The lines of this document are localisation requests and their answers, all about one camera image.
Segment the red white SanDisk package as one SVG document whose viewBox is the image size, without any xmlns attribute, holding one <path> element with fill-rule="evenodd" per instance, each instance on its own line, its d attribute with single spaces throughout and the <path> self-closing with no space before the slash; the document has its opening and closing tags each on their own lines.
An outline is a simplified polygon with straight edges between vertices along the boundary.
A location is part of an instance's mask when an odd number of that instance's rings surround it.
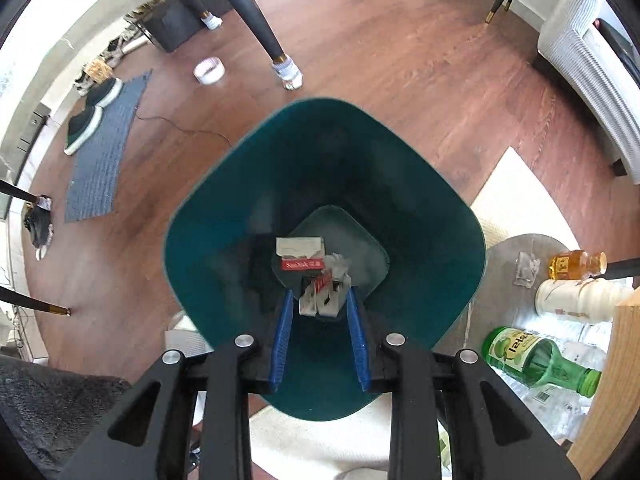
<svg viewBox="0 0 640 480">
<path fill-rule="evenodd" d="M 321 237 L 277 237 L 276 255 L 283 271 L 320 271 L 326 248 Z"/>
</svg>

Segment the dark green trash bin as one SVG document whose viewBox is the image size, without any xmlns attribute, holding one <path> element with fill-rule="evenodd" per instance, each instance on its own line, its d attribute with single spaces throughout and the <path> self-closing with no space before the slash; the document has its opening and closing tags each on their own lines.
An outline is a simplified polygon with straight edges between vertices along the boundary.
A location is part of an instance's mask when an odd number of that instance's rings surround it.
<svg viewBox="0 0 640 480">
<path fill-rule="evenodd" d="M 209 171 L 170 222 L 164 265 L 212 347 L 260 334 L 292 297 L 269 402 L 325 422 L 371 401 L 347 294 L 384 330 L 431 347 L 474 295 L 485 250 L 470 207 L 399 136 L 355 105 L 313 98 L 271 115 Z"/>
</svg>

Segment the beige rug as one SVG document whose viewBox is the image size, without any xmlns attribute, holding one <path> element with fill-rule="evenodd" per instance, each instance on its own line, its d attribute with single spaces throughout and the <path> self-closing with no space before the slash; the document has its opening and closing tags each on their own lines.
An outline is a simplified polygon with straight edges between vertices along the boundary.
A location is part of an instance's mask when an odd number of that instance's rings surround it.
<svg viewBox="0 0 640 480">
<path fill-rule="evenodd" d="M 500 158 L 472 211 L 487 251 L 525 234 L 550 236 L 564 249 L 578 245 L 559 207 L 513 148 Z M 250 418 L 253 460 L 277 479 L 379 479 L 388 467 L 390 416 L 387 394 L 333 422 L 305 422 L 263 408 Z"/>
</svg>

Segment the green glass bottle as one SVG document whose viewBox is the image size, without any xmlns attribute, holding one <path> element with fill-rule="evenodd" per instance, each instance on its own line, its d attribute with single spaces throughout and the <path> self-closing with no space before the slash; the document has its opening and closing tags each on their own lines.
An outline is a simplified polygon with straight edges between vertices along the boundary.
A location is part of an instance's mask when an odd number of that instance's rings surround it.
<svg viewBox="0 0 640 480">
<path fill-rule="evenodd" d="M 551 339 L 513 327 L 490 332 L 480 349 L 484 360 L 528 388 L 554 385 L 592 398 L 601 372 L 565 359 Z"/>
</svg>

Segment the round grey marble coffee table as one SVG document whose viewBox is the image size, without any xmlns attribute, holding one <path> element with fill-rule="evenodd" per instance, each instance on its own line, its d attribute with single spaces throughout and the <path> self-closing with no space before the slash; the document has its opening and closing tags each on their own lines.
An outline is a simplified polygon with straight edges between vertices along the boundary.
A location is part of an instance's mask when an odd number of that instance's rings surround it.
<svg viewBox="0 0 640 480">
<path fill-rule="evenodd" d="M 435 344 L 435 350 L 446 354 L 462 348 L 478 350 L 486 335 L 498 326 L 533 330 L 541 322 L 539 333 L 559 334 L 563 339 L 570 336 L 570 324 L 536 315 L 534 286 L 514 284 L 520 252 L 547 260 L 563 250 L 560 242 L 542 234 L 511 237 L 489 248 L 480 287 Z M 633 292 L 614 312 L 602 386 L 568 458 L 584 479 L 639 477 L 638 292 Z"/>
</svg>

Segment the amber tea bottle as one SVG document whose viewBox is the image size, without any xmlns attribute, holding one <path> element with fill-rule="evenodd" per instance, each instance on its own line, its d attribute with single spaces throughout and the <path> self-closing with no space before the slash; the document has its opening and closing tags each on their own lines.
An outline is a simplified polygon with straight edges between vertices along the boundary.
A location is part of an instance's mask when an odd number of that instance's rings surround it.
<svg viewBox="0 0 640 480">
<path fill-rule="evenodd" d="M 604 252 L 590 254 L 584 250 L 561 252 L 550 258 L 548 275 L 553 281 L 582 281 L 605 274 L 608 258 Z"/>
</svg>

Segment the white milk drink bottle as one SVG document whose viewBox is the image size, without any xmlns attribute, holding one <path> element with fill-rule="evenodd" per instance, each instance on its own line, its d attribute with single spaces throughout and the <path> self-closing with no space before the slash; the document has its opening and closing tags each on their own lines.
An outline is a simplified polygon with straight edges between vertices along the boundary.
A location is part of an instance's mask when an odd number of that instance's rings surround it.
<svg viewBox="0 0 640 480">
<path fill-rule="evenodd" d="M 633 291 L 628 280 L 547 280 L 537 288 L 535 310 L 538 315 L 552 314 L 562 321 L 608 323 L 613 321 L 615 307 Z"/>
</svg>

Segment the grey striped floor mat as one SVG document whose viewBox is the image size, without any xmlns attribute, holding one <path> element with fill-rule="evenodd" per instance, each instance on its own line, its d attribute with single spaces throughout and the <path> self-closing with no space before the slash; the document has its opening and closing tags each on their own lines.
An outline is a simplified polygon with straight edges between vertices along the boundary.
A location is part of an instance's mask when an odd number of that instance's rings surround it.
<svg viewBox="0 0 640 480">
<path fill-rule="evenodd" d="M 124 82 L 119 96 L 104 108 L 96 132 L 73 156 L 75 166 L 66 195 L 66 223 L 113 211 L 122 155 L 150 78 L 151 72 L 146 72 Z"/>
</svg>

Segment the black dining table leg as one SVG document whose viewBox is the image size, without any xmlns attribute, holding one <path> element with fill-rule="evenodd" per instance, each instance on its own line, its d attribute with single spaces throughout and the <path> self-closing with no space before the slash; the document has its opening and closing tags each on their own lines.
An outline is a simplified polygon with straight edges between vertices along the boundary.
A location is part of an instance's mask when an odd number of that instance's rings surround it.
<svg viewBox="0 0 640 480">
<path fill-rule="evenodd" d="M 245 25 L 264 48 L 271 60 L 271 66 L 276 72 L 283 87 L 294 91 L 303 85 L 302 71 L 293 59 L 280 46 L 276 35 L 271 29 L 265 15 L 255 0 L 228 0 L 233 9 L 242 18 Z"/>
</svg>

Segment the clear tape roll on floor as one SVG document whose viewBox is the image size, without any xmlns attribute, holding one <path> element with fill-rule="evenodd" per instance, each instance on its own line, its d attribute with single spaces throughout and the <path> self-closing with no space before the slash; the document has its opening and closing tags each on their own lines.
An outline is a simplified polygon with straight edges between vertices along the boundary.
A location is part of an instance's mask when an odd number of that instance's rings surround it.
<svg viewBox="0 0 640 480">
<path fill-rule="evenodd" d="M 219 58 L 206 58 L 194 67 L 193 76 L 204 86 L 216 84 L 226 73 L 224 64 Z"/>
</svg>

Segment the black white shoe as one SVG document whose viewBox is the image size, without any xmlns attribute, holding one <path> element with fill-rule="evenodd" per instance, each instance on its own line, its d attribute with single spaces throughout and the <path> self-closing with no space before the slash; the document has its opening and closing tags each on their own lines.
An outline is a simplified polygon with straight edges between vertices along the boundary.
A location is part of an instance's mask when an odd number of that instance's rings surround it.
<svg viewBox="0 0 640 480">
<path fill-rule="evenodd" d="M 124 83 L 115 77 L 95 84 L 86 95 L 86 107 L 108 107 L 119 97 L 122 88 L 124 88 Z"/>
<path fill-rule="evenodd" d="M 72 156 L 96 132 L 103 116 L 100 106 L 88 106 L 68 122 L 64 154 Z"/>
</svg>

